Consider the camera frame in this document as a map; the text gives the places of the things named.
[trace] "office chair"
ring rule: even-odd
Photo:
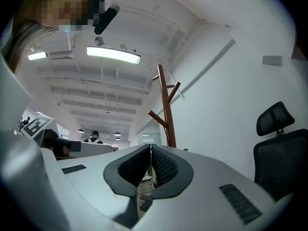
[[[308,164],[308,131],[284,134],[283,128],[294,122],[283,102],[274,104],[257,120],[259,136],[276,131],[276,137],[254,147],[255,182],[276,201],[295,191]]]

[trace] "black mesh backrest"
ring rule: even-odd
[[[287,111],[283,102],[278,102],[259,116],[257,134],[263,136],[285,128],[294,122],[294,118]]]
[[[119,175],[129,183],[138,187],[150,164],[150,149],[143,150],[122,163],[118,169]]]
[[[158,186],[172,180],[179,172],[177,162],[157,149],[152,149],[152,166],[155,170]]]
[[[255,182],[276,201],[295,191],[308,165],[308,131],[297,130],[254,148]]]

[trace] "coat rack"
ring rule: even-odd
[[[172,119],[172,112],[170,107],[170,102],[174,95],[176,94],[177,90],[181,83],[177,82],[175,85],[166,85],[164,70],[162,65],[158,65],[158,75],[153,78],[153,81],[158,79],[160,80],[160,88],[162,91],[162,100],[163,100],[163,109],[164,109],[164,116],[165,120],[161,119],[157,114],[155,114],[152,110],[149,111],[149,115],[156,120],[160,125],[162,125],[166,132],[167,137],[167,144],[171,147],[177,147],[175,141],[175,133],[174,133],[174,126],[173,126],[173,119]],[[170,95],[168,94],[168,88],[173,88]]]

